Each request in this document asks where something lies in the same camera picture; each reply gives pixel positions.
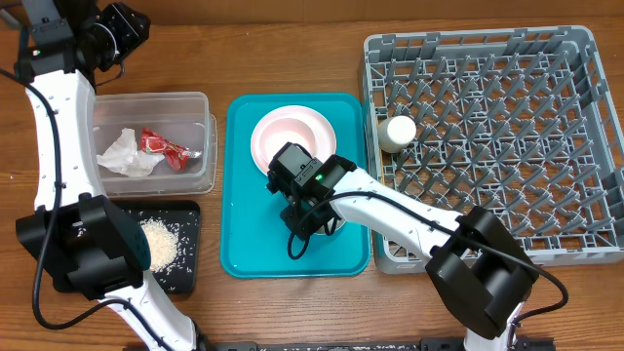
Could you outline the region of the pink bowl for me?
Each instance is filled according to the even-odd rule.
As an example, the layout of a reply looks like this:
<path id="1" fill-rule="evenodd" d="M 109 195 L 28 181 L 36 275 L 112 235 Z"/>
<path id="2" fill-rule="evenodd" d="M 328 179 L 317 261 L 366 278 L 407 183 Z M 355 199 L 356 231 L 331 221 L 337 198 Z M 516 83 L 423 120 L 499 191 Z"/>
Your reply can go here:
<path id="1" fill-rule="evenodd" d="M 256 125 L 252 136 L 252 155 L 264 174 L 268 172 L 273 157 L 287 142 L 299 144 L 309 153 L 316 152 L 312 129 L 298 118 L 265 116 Z"/>

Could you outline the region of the red snack wrapper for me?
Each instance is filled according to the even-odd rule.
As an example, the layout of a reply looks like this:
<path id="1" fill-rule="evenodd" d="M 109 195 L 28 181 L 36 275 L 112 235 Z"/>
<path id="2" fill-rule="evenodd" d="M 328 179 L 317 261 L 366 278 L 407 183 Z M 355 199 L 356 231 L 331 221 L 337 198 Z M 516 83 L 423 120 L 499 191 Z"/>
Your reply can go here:
<path id="1" fill-rule="evenodd" d="M 200 158 L 203 154 L 202 151 L 190 150 L 173 143 L 146 127 L 142 129 L 140 149 L 146 154 L 163 155 L 176 172 L 182 171 L 190 159 Z"/>

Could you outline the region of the cream cup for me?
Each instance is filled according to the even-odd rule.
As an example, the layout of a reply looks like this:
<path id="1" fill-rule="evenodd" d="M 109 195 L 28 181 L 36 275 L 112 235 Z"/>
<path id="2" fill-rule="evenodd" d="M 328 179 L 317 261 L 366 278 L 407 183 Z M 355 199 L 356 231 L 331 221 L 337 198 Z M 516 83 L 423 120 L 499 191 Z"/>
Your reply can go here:
<path id="1" fill-rule="evenodd" d="M 415 138 L 416 125 L 408 116 L 387 118 L 377 126 L 378 143 L 382 151 L 397 153 L 404 150 Z"/>

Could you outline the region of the white napkin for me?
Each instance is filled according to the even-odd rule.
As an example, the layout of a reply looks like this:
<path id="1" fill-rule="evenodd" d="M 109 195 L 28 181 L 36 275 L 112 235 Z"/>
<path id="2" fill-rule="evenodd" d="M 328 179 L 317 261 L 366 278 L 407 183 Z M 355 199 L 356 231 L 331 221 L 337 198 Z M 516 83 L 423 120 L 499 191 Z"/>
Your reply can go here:
<path id="1" fill-rule="evenodd" d="M 139 150 L 133 129 L 125 128 L 120 136 L 97 156 L 97 163 L 109 171 L 129 177 L 149 176 L 165 159 L 163 154 Z"/>

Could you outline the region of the rice and food scraps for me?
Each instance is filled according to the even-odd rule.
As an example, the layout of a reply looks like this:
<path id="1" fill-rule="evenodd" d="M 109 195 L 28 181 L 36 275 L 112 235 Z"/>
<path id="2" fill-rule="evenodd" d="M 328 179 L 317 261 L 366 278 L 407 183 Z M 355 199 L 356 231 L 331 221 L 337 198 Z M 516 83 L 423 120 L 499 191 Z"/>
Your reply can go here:
<path id="1" fill-rule="evenodd" d="M 151 253 L 150 271 L 171 294 L 191 293 L 196 281 L 201 220 L 198 213 L 149 216 L 139 221 Z"/>

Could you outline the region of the grey bowl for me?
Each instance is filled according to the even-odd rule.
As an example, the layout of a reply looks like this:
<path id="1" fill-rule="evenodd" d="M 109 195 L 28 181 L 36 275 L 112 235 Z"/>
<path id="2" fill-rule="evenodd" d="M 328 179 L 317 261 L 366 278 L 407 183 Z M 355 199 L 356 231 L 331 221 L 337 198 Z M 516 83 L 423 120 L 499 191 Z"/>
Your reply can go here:
<path id="1" fill-rule="evenodd" d="M 313 218 L 311 223 L 314 226 L 318 226 L 314 232 L 315 235 L 332 236 L 345 224 L 345 220 L 339 217 L 332 217 L 327 222 L 322 223 L 320 219 Z"/>

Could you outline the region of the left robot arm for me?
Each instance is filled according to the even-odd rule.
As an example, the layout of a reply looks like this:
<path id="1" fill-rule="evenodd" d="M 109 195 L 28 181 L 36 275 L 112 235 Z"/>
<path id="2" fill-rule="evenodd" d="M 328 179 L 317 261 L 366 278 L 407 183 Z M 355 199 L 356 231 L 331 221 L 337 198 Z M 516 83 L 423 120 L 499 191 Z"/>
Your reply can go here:
<path id="1" fill-rule="evenodd" d="M 93 140 L 95 74 L 148 39 L 149 18 L 116 2 L 23 0 L 11 78 L 24 86 L 36 125 L 39 178 L 19 242 L 61 293 L 116 312 L 151 350 L 205 350 L 208 341 L 157 283 L 140 225 L 101 184 Z"/>

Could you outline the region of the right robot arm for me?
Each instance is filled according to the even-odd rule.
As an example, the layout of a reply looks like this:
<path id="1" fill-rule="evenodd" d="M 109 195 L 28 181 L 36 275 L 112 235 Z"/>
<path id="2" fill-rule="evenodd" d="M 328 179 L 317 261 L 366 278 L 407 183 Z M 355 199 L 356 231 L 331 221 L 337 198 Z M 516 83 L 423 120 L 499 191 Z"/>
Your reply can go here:
<path id="1" fill-rule="evenodd" d="M 511 350 L 518 317 L 538 274 L 500 219 L 487 209 L 460 214 L 426 205 L 338 155 L 322 162 L 288 142 L 268 166 L 270 192 L 293 239 L 308 243 L 355 223 L 384 235 L 425 264 L 449 313 L 467 330 L 466 350 Z"/>

